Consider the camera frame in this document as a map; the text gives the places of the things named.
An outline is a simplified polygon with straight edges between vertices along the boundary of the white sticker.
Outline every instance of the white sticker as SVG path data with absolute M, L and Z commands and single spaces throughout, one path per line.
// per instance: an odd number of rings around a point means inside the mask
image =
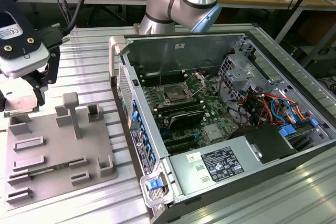
M 22 29 L 18 24 L 13 24 L 0 28 L 0 39 L 11 39 L 22 34 Z
M 188 159 L 189 163 L 200 160 L 201 159 L 201 153 L 200 152 L 195 152 L 195 153 L 192 153 L 192 154 L 188 154 L 187 159 Z
M 185 44 L 176 44 L 176 45 L 175 45 L 175 49 L 181 49 L 181 48 L 184 48 L 184 45 L 185 45 Z

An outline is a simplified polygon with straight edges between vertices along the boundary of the blue latch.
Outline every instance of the blue latch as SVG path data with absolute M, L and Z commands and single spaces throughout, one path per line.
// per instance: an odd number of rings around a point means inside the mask
M 319 122 L 316 119 L 312 119 L 310 120 L 311 124 L 316 127 L 317 125 L 319 125 Z
M 153 153 L 151 154 L 151 160 L 155 161 L 155 155 Z
M 280 133 L 283 136 L 288 136 L 290 134 L 296 133 L 296 130 L 294 129 L 292 125 L 285 125 L 281 128 Z
M 147 135 L 146 134 L 143 134 L 143 143 L 144 144 L 147 144 L 148 143 L 148 137 L 147 137 Z
M 147 184 L 147 187 L 149 191 L 160 189 L 163 187 L 162 181 L 159 178 L 154 179 Z
M 138 119 L 138 115 L 139 115 L 138 111 L 135 111 L 133 113 L 133 117 L 132 117 L 133 121 L 135 121 L 136 119 Z
M 147 144 L 147 149 L 148 149 L 149 152 L 152 150 L 152 147 L 151 147 L 150 143 Z

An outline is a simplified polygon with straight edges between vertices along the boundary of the electronic equipment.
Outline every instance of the electronic equipment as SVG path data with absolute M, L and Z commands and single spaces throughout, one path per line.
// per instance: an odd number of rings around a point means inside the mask
M 335 145 L 335 117 L 250 32 L 115 36 L 110 66 L 115 56 L 112 90 L 154 223 Z

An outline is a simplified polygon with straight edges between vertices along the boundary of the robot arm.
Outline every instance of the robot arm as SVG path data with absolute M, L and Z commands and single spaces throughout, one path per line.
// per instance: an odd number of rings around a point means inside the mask
M 217 0 L 147 0 L 140 34 L 169 34 L 175 22 L 192 32 L 207 31 L 221 11 Z
M 59 46 L 74 27 L 84 0 L 79 0 L 67 28 L 59 24 L 34 30 L 16 6 L 17 0 L 0 0 L 0 71 L 10 79 L 23 78 L 32 87 L 37 104 L 45 104 L 48 84 L 56 82 Z M 193 32 L 208 30 L 217 19 L 221 6 L 217 0 L 148 0 L 140 34 L 162 34 L 174 31 L 174 22 Z M 0 111 L 4 110 L 0 92 Z

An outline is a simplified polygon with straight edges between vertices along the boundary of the blue cable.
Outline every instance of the blue cable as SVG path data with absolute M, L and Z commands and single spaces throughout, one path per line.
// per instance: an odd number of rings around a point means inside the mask
M 281 101 L 285 102 L 285 103 L 287 104 L 287 106 L 288 106 L 290 112 L 291 112 L 292 115 L 294 116 L 295 120 L 301 122 L 301 120 L 299 119 L 299 117 L 294 113 L 294 111 L 293 111 L 291 105 L 289 104 L 289 102 L 286 101 L 286 100 L 283 99 L 283 98 L 274 98 L 273 101 L 271 102 L 271 111 L 272 111 L 272 113 L 273 113 L 273 115 L 274 115 L 275 117 L 277 117 L 278 119 L 282 120 L 282 121 L 286 124 L 286 120 L 283 119 L 281 116 L 277 115 L 277 114 L 275 113 L 275 111 L 274 111 L 273 103 L 275 102 L 275 100 L 281 100 Z

